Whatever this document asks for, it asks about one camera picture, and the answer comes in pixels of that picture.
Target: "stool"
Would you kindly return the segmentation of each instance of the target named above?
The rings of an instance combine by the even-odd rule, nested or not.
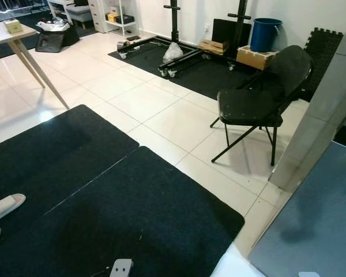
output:
[[[89,6],[78,6],[75,7],[74,4],[67,6],[67,12],[72,20],[81,22],[82,27],[86,29],[85,22],[92,21],[92,15]]]

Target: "table leg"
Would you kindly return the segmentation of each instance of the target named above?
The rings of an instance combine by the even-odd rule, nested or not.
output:
[[[69,24],[73,25],[72,19],[70,18],[69,13],[67,11],[67,5],[64,4],[63,8],[64,8],[65,15],[67,15],[67,19],[68,19]]]
[[[10,48],[13,50],[14,53],[16,53],[16,55],[18,56],[18,58],[22,61],[22,63],[25,65],[25,67],[32,73],[32,75],[34,76],[34,78],[37,80],[37,82],[39,82],[39,84],[41,85],[41,87],[45,87],[45,85],[42,83],[41,79],[39,78],[39,76],[36,74],[36,72],[34,71],[34,69],[32,68],[32,66],[28,63],[28,61],[25,59],[25,57],[23,57],[23,54],[21,53],[21,51],[18,49],[17,45],[14,42],[7,42],[8,45],[10,46]]]
[[[14,43],[18,46],[19,50],[23,53],[23,55],[27,58],[28,62],[33,66],[33,68],[36,70],[36,72],[40,75],[42,80],[47,84],[47,86],[52,90],[52,92],[55,94],[55,96],[62,102],[62,104],[69,109],[69,106],[64,101],[63,97],[60,95],[60,93],[57,91],[57,89],[54,87],[52,82],[48,79],[44,71],[42,71],[41,67],[37,64],[35,59],[30,55],[27,48],[23,45],[22,41],[20,39],[14,40]]]
[[[48,7],[50,8],[52,17],[56,17],[57,14],[55,13],[55,10],[54,10],[54,7],[52,6],[52,3],[50,1],[48,1],[47,4],[48,4]]]

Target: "chair seat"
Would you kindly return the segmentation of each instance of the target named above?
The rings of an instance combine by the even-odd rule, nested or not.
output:
[[[67,11],[75,14],[90,13],[90,6],[75,6],[74,4],[67,6]]]
[[[219,118],[228,125],[254,126],[258,124],[270,110],[279,105],[279,95],[274,92],[249,89],[227,89],[219,91]],[[283,120],[280,115],[270,116],[261,126],[279,127]]]

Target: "weight rack stand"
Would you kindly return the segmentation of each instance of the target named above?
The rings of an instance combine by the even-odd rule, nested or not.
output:
[[[246,6],[247,6],[247,0],[240,0],[239,3],[239,7],[238,7],[238,13],[237,14],[233,14],[233,13],[228,13],[228,17],[235,17],[238,18],[237,20],[237,25],[236,25],[236,32],[235,32],[235,36],[234,36],[234,49],[237,51],[238,47],[239,47],[239,42],[241,39],[241,34],[242,34],[242,27],[243,27],[243,22],[244,20],[250,20],[251,16],[246,16],[245,12],[246,12]],[[162,65],[159,66],[159,71],[162,72],[162,74],[167,74],[169,73],[169,75],[171,77],[175,76],[175,73],[178,71],[181,71],[182,68],[181,66],[186,64],[188,61],[194,59],[194,58],[198,58],[200,56],[202,56],[203,59],[210,59],[211,56],[216,56],[219,58],[223,58],[226,59],[228,62],[228,68],[229,70],[233,70],[235,65],[236,65],[236,59],[235,58],[228,58],[228,57],[224,57],[222,55],[217,55],[214,54],[212,52],[208,52],[202,49],[196,49],[193,50],[189,53],[184,54],[183,56],[181,56],[178,59],[175,59],[171,62],[168,63],[164,63]]]
[[[136,50],[138,50],[139,46],[142,46],[142,45],[148,44],[148,43],[164,44],[164,45],[169,46],[169,44],[171,44],[172,42],[175,42],[179,45],[179,47],[181,47],[182,49],[187,51],[186,54],[191,54],[193,52],[198,51],[198,48],[196,48],[194,46],[189,46],[189,45],[181,43],[179,41],[179,32],[178,32],[178,24],[177,24],[177,17],[178,17],[177,11],[180,10],[180,7],[177,6],[177,0],[171,0],[170,6],[164,5],[164,8],[172,10],[171,39],[169,40],[169,39],[163,38],[161,36],[154,36],[154,37],[149,38],[149,39],[140,40],[139,42],[135,42],[135,43],[123,46],[123,47],[118,49],[118,53],[122,59],[125,59],[127,57],[127,54],[130,51],[135,52]],[[163,63],[159,66],[159,69],[165,68],[169,64],[171,64],[171,62]],[[166,76],[167,71],[166,70],[161,71],[161,75]]]

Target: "white wall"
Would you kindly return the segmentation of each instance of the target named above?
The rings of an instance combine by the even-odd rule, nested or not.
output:
[[[171,10],[164,9],[169,0],[135,0],[139,7],[140,28],[170,36]],[[239,0],[178,0],[180,39],[199,43],[212,36],[214,18],[230,19],[237,13]],[[252,18],[270,17],[283,21],[276,48],[290,44],[304,46],[314,27],[346,31],[346,0],[248,0],[246,14]],[[205,25],[210,26],[205,33]]]

